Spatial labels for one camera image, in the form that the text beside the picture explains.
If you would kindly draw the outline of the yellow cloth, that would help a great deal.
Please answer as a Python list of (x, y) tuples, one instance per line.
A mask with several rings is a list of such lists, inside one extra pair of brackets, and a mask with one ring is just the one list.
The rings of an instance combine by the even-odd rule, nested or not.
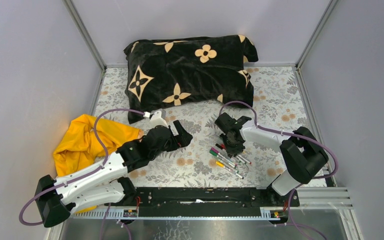
[(104, 157), (105, 151), (95, 136), (103, 142), (111, 154), (124, 143), (140, 139), (144, 131), (109, 119), (99, 119), (94, 127), (96, 117), (82, 114), (70, 122), (68, 130), (52, 156), (58, 177), (63, 177), (95, 163), (97, 157)]

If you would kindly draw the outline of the green cap marker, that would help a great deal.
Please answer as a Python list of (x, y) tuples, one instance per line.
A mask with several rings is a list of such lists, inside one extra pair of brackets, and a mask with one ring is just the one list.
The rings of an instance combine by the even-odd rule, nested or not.
[(236, 165), (234, 163), (229, 162), (223, 155), (221, 155), (219, 152), (216, 152), (214, 150), (209, 151), (210, 154), (217, 157), (221, 163), (223, 163), (225, 166), (229, 166), (232, 169), (236, 169)]

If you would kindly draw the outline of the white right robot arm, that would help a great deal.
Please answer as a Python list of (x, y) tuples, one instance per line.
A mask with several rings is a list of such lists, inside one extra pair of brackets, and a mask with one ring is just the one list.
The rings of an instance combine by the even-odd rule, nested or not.
[(269, 185), (266, 193), (267, 201), (273, 206), (281, 205), (291, 190), (308, 184), (329, 160), (306, 127), (284, 132), (263, 127), (247, 116), (234, 119), (225, 112), (218, 116), (215, 125), (222, 132), (220, 137), (229, 156), (241, 154), (246, 142), (280, 151), (286, 170)]

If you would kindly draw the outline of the black floral pillow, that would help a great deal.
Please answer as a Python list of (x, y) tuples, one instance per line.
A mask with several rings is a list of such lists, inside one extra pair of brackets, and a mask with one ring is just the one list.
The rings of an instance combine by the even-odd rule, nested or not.
[(187, 103), (216, 100), (237, 108), (253, 105), (254, 86), (244, 64), (259, 57), (244, 35), (141, 39), (123, 52), (130, 124), (141, 120), (139, 112)]

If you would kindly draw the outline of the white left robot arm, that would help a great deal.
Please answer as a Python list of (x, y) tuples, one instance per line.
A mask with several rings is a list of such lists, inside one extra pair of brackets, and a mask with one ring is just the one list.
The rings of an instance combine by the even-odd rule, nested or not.
[(77, 172), (52, 178), (39, 179), (35, 194), (41, 224), (54, 227), (72, 214), (105, 203), (120, 202), (124, 206), (135, 200), (135, 189), (130, 180), (115, 185), (104, 182), (124, 178), (128, 173), (145, 167), (163, 152), (187, 147), (193, 136), (180, 121), (174, 121), (177, 134), (169, 126), (157, 125), (141, 139), (125, 142), (112, 152), (106, 161), (101, 160)]

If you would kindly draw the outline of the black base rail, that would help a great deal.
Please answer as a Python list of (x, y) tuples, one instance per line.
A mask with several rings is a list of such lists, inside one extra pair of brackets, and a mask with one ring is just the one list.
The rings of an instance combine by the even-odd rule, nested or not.
[(133, 207), (140, 217), (260, 217), (261, 208), (299, 207), (294, 193), (280, 196), (255, 187), (137, 187), (117, 207)]

